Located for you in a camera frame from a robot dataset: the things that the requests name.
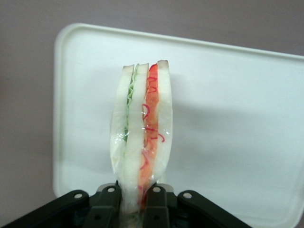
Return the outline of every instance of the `screw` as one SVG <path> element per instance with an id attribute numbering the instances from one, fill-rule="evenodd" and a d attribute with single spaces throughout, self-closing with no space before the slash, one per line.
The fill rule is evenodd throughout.
<path id="1" fill-rule="evenodd" d="M 154 188 L 153 188 L 153 191 L 154 191 L 154 192 L 160 192 L 161 189 L 160 189 L 159 187 L 154 187 Z"/>
<path id="2" fill-rule="evenodd" d="M 108 188 L 108 192 L 114 192 L 115 188 Z"/>
<path id="3" fill-rule="evenodd" d="M 79 199 L 79 198 L 81 198 L 81 197 L 82 197 L 82 194 L 81 194 L 81 193 L 78 193 L 78 194 L 76 194 L 76 195 L 74 196 L 75 199 Z"/>
<path id="4" fill-rule="evenodd" d="M 185 197 L 186 199 L 191 199 L 192 198 L 192 195 L 188 192 L 185 192 L 182 196 Z"/>

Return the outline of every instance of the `white plastic tray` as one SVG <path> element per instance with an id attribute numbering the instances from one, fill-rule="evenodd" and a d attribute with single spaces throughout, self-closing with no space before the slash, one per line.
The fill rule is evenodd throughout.
<path id="1" fill-rule="evenodd" d="M 255 228 L 291 228 L 304 209 L 304 58 L 73 24 L 55 45 L 54 191 L 114 182 L 109 124 L 123 65 L 170 64 L 166 183 Z"/>

